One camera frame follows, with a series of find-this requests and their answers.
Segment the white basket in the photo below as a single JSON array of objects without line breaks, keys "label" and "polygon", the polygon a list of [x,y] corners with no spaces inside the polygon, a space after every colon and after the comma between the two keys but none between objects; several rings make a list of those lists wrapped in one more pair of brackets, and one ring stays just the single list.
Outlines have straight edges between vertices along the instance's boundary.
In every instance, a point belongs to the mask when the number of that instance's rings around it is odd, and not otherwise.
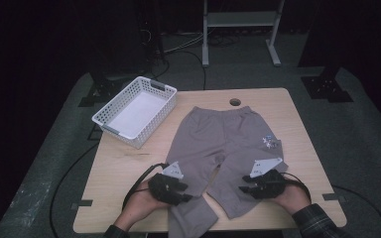
[{"label": "white basket", "polygon": [[176,106],[176,93],[173,87],[139,76],[92,116],[92,121],[140,149]]}]

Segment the floor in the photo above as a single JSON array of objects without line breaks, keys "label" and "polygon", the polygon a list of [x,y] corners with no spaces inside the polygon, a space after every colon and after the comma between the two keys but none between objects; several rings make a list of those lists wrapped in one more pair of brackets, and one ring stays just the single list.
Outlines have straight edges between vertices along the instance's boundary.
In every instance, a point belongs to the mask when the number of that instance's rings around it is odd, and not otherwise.
[{"label": "floor", "polygon": [[[272,65],[266,38],[265,35],[240,36],[231,39],[235,42],[231,46],[211,47],[210,66],[206,68],[197,58],[201,57],[200,46],[192,46],[168,55],[169,68],[156,61],[152,73],[146,76],[158,75],[158,80],[181,91],[287,88],[330,182],[358,192],[381,212],[381,114],[361,83],[342,68],[336,81],[353,102],[312,100],[301,77],[318,75],[322,68],[297,67],[307,35],[277,36],[280,67]],[[190,38],[168,36],[163,40],[167,50]],[[76,234],[72,230],[76,207],[96,152],[95,145],[101,136],[91,116],[104,103],[78,106],[91,86],[89,74],[78,79],[0,223],[0,237],[101,236]],[[354,237],[381,237],[379,213],[356,194],[336,187],[335,191],[345,199],[341,204],[348,220],[344,229]],[[283,235],[300,237],[296,229],[285,230]],[[145,236],[134,234],[134,237]]]}]

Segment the sleeve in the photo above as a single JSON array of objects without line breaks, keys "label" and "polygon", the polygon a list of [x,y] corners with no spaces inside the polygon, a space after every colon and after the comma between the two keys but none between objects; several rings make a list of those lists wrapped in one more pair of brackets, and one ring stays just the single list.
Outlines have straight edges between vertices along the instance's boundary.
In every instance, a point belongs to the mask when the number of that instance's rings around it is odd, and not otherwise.
[{"label": "sleeve", "polygon": [[293,214],[304,238],[352,238],[351,235],[336,227],[323,209],[312,204]]},{"label": "sleeve", "polygon": [[119,227],[111,225],[104,233],[103,238],[129,238],[129,234]]}]

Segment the gray pants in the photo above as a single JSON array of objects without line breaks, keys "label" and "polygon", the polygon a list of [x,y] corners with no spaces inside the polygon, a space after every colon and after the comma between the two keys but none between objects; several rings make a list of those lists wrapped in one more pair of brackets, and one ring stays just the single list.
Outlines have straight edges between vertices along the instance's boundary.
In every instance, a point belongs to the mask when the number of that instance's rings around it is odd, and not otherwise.
[{"label": "gray pants", "polygon": [[281,141],[264,119],[250,107],[214,111],[195,107],[182,121],[166,158],[179,162],[193,199],[169,210],[169,237],[196,238],[218,219],[201,196],[212,173],[218,174],[207,188],[227,213],[235,218],[252,209],[259,200],[238,187],[248,185],[255,160],[284,158]]}]

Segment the human hand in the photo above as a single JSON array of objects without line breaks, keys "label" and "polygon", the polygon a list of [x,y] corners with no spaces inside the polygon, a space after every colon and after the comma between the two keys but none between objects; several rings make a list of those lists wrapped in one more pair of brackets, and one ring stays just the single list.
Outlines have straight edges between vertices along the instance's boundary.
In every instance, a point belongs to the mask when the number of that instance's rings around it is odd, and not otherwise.
[{"label": "human hand", "polygon": [[284,192],[271,200],[284,207],[291,215],[312,204],[305,191],[292,184],[287,184]]},{"label": "human hand", "polygon": [[133,224],[146,218],[154,210],[169,206],[169,204],[153,197],[148,190],[148,180],[145,180],[139,184],[137,191],[131,195],[114,225],[127,232]]}]

